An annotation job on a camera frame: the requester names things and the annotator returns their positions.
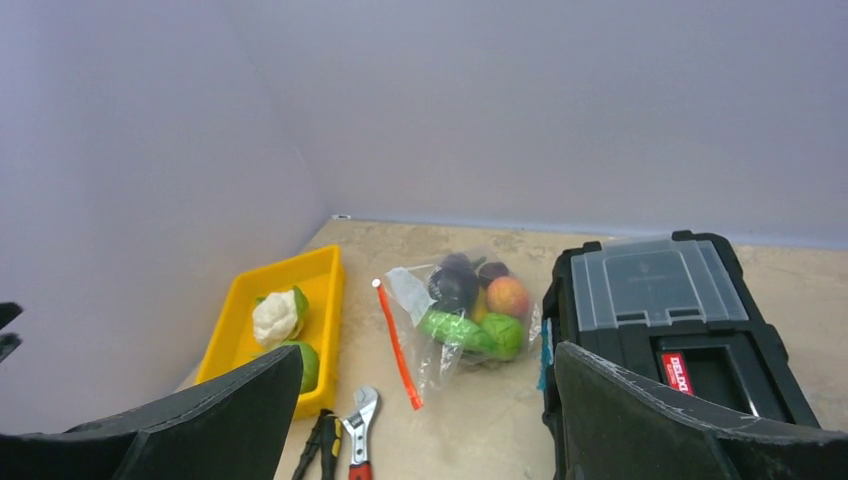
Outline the bright green cabbage toy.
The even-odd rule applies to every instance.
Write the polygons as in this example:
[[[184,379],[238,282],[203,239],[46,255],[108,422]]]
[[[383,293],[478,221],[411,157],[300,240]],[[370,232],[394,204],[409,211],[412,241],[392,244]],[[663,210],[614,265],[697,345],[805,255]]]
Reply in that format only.
[[[494,355],[499,360],[512,360],[521,352],[524,329],[518,319],[505,314],[488,313],[483,317],[480,327],[494,341]]]

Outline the yellow corn toy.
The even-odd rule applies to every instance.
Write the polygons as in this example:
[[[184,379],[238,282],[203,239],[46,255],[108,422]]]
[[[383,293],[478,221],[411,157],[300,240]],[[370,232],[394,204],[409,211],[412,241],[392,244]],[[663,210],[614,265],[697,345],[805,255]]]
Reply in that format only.
[[[487,292],[483,287],[478,289],[478,295],[474,306],[470,311],[469,318],[477,325],[480,325],[484,317],[489,313],[487,308]]]

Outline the small dark red toy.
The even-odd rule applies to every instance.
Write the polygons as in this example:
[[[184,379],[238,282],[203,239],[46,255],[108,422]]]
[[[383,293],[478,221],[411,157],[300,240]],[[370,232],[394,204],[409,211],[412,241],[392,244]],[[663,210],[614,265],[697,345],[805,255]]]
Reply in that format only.
[[[509,268],[505,263],[500,261],[487,262],[477,271],[479,283],[483,288],[488,288],[494,280],[501,277],[508,277],[509,275]]]

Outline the red peach toy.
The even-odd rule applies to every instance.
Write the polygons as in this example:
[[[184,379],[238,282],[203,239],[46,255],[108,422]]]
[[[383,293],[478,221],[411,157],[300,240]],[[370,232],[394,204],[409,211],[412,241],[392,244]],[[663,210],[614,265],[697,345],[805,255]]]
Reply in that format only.
[[[501,276],[486,289],[486,304],[490,312],[523,318],[529,310],[530,297],[519,280]]]

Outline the clear zip top bag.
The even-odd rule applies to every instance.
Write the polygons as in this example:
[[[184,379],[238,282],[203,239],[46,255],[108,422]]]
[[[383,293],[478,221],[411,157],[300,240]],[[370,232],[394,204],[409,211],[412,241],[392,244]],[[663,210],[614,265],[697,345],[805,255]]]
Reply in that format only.
[[[460,368],[514,362],[542,337],[539,302],[513,266],[486,246],[392,267],[372,287],[415,411]]]

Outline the green pepper toy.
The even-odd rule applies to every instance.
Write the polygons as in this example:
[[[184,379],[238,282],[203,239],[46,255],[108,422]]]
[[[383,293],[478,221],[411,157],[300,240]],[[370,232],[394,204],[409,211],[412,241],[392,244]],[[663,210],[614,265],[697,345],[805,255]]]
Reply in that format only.
[[[462,347],[464,351],[494,354],[492,338],[473,321],[459,315],[428,310],[418,322],[417,329],[439,342]]]

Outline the purple eggplant toy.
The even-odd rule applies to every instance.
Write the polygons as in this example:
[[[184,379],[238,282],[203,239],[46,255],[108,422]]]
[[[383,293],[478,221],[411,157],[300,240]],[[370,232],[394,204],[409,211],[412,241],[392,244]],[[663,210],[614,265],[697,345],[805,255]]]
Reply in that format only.
[[[433,308],[456,315],[469,314],[479,294],[477,269],[486,257],[470,260],[465,253],[444,257],[428,277],[428,292]]]

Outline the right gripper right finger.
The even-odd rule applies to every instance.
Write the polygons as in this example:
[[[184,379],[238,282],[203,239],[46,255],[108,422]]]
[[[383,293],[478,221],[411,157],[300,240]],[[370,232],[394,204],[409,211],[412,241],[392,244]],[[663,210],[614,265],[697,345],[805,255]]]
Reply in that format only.
[[[680,393],[570,342],[553,355],[557,479],[844,479],[847,435]]]

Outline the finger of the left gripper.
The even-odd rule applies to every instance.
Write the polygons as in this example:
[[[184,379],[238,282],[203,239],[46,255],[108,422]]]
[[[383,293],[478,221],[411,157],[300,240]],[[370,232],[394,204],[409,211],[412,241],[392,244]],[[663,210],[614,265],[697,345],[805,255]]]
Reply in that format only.
[[[0,335],[0,362],[8,358],[22,344],[21,337],[16,333]]]
[[[24,309],[15,302],[0,303],[0,329],[6,328],[18,316],[24,312]]]

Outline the yellow plastic tray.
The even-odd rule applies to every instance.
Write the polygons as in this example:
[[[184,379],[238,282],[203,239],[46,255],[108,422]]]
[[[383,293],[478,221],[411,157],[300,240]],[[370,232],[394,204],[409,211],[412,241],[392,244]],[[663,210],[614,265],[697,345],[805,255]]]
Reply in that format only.
[[[317,386],[299,396],[296,420],[316,416],[335,403],[338,352],[342,324],[344,267],[341,249],[329,245],[239,274],[232,282],[206,353],[195,377],[197,384],[219,377],[263,353],[252,332],[252,312],[258,300],[294,287],[305,294],[309,308],[298,339],[317,352]]]

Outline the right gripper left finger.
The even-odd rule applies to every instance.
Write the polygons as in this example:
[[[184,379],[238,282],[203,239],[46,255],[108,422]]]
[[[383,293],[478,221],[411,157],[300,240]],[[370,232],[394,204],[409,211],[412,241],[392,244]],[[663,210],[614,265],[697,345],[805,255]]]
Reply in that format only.
[[[4,434],[4,479],[271,479],[296,408],[297,347],[61,433]]]

